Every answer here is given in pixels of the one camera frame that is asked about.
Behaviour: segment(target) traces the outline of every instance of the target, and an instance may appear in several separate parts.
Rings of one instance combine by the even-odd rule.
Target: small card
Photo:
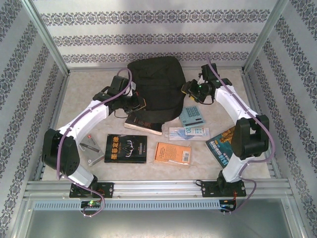
[[[198,135],[198,136],[206,136],[209,134],[209,128],[207,127],[186,127],[185,135]]]

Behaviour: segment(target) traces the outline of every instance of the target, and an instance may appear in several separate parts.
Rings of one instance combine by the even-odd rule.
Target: wire
[[[97,107],[99,107],[99,106],[101,106],[101,105],[103,105],[103,104],[105,104],[105,103],[108,103],[108,102],[110,102],[110,101],[112,101],[112,100],[114,100],[114,99],[120,97],[124,92],[126,92],[126,90],[130,87],[131,82],[132,82],[132,72],[131,72],[128,68],[122,68],[122,69],[120,69],[120,70],[118,71],[117,75],[119,75],[119,74],[120,74],[122,71],[124,71],[124,70],[128,71],[128,74],[129,74],[129,82],[128,82],[128,85],[127,85],[121,92],[119,92],[117,95],[115,95],[115,96],[113,96],[113,97],[111,97],[111,98],[108,98],[107,100],[104,100],[103,102],[100,102],[100,103],[94,105],[93,107],[91,107],[90,109],[87,109],[87,110],[84,111],[81,115],[79,115],[78,118],[76,118],[76,119],[74,120],[74,122],[67,128],[67,130],[65,131],[64,135],[61,137],[60,142],[59,142],[59,145],[58,145],[58,150],[57,150],[57,163],[56,163],[56,177],[57,177],[57,180],[60,180],[60,178],[61,178],[62,176],[64,176],[66,179],[68,179],[69,181],[71,181],[71,182],[72,182],[73,184],[75,184],[76,186],[78,186],[78,187],[80,187],[80,188],[82,188],[82,189],[84,189],[84,190],[86,190],[86,191],[92,192],[92,193],[98,195],[98,196],[101,198],[101,201],[102,201],[102,202],[101,202],[101,204],[100,204],[99,210],[97,210],[97,211],[96,211],[94,214],[92,214],[92,215],[86,215],[86,213],[85,213],[85,208],[84,208],[84,210],[83,210],[83,212],[82,212],[82,213],[84,214],[84,216],[93,217],[93,216],[97,215],[98,213],[100,213],[100,212],[103,210],[103,208],[105,207],[105,198],[104,198],[104,196],[102,196],[102,195],[101,195],[100,193],[98,193],[97,191],[94,191],[94,190],[92,190],[92,189],[90,189],[90,188],[88,188],[88,187],[85,187],[85,186],[82,186],[82,185],[76,183],[75,181],[73,181],[72,179],[70,179],[67,175],[60,175],[61,148],[62,148],[62,146],[63,146],[64,140],[65,140],[67,134],[72,130],[72,128],[76,125],[76,123],[77,123],[82,117],[84,117],[87,113],[91,112],[93,109],[95,109],[95,108],[97,108]]]
[[[243,178],[242,177],[242,173],[245,170],[245,168],[250,164],[250,163],[264,163],[264,162],[268,162],[270,161],[274,154],[275,154],[275,142],[274,139],[271,135],[271,133],[269,132],[269,130],[252,114],[249,112],[249,110],[244,106],[243,102],[240,101],[240,99],[237,97],[237,95],[235,95],[230,88],[222,81],[222,79],[219,77],[219,75],[215,72],[215,70],[213,69],[213,67],[211,66],[211,59],[208,55],[206,55],[206,60],[208,63],[209,68],[211,69],[211,71],[214,73],[214,75],[217,77],[217,79],[220,81],[220,83],[224,86],[224,88],[234,97],[234,99],[236,100],[236,102],[243,108],[243,110],[264,130],[264,132],[267,134],[270,142],[271,142],[271,146],[272,146],[272,152],[270,154],[270,156],[264,160],[249,160],[247,163],[244,164],[244,166],[241,168],[240,172],[239,172],[239,177],[241,180],[243,181],[247,181],[247,182],[253,182],[254,183],[254,188],[251,191],[251,193],[249,194],[249,196],[242,202],[242,204],[240,204],[239,207],[237,207],[232,213],[237,212],[238,210],[240,210],[250,199],[250,197],[253,195],[253,193],[255,192],[255,190],[257,189],[257,182],[255,182],[253,179],[249,179],[249,178]]]
[[[114,111],[114,116],[115,116],[116,118],[120,118],[120,119],[128,118],[128,117],[124,117],[124,118],[122,118],[122,117],[117,117],[117,116],[115,115],[115,111]]]
[[[202,103],[202,102],[199,102],[200,104],[203,104],[203,105],[211,105],[213,103]]]

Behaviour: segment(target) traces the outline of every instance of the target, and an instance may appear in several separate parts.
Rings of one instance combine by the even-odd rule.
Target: metal sheet
[[[28,238],[268,238],[292,237],[280,200],[252,200],[232,216],[209,210],[33,211]]]

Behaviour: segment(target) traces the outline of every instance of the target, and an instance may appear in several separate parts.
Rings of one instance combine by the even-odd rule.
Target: calculator
[[[194,127],[205,124],[205,120],[196,106],[184,107],[179,118],[183,127]]]

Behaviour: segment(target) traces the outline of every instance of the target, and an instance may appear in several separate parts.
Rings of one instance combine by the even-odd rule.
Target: patterned wallpaper
[[[34,0],[70,68],[157,56],[243,66],[276,0]]]
[[[317,237],[317,7],[289,1],[249,72],[308,237]]]
[[[64,75],[18,0],[0,0],[0,238],[33,176]]]

